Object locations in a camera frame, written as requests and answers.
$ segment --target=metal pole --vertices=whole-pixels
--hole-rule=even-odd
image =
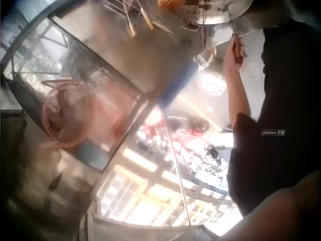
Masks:
[[[177,173],[177,176],[178,176],[179,181],[180,181],[180,190],[181,190],[181,194],[182,194],[182,198],[183,198],[183,204],[184,204],[185,211],[186,211],[187,221],[189,222],[189,226],[192,226],[190,215],[189,215],[189,211],[187,210],[187,203],[186,203],[186,198],[185,198],[185,191],[184,191],[184,188],[183,188],[182,177],[181,177],[179,164],[178,164],[177,157],[176,157],[176,152],[174,150],[174,146],[173,146],[173,142],[172,142],[172,136],[171,136],[171,133],[170,133],[170,130],[169,130],[169,127],[168,127],[168,117],[167,117],[167,113],[166,113],[165,109],[163,109],[163,113],[164,113],[164,120],[165,120],[165,129],[166,129],[167,137],[169,139],[172,156],[174,158],[174,166],[175,166],[176,173]]]

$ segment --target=hand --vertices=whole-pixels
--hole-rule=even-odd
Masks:
[[[239,71],[243,64],[244,57],[245,53],[241,39],[239,36],[233,35],[225,52],[224,71]]]

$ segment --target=black shirt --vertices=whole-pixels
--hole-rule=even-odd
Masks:
[[[304,24],[266,29],[265,100],[258,121],[238,114],[229,193],[243,216],[319,169],[321,40]]]

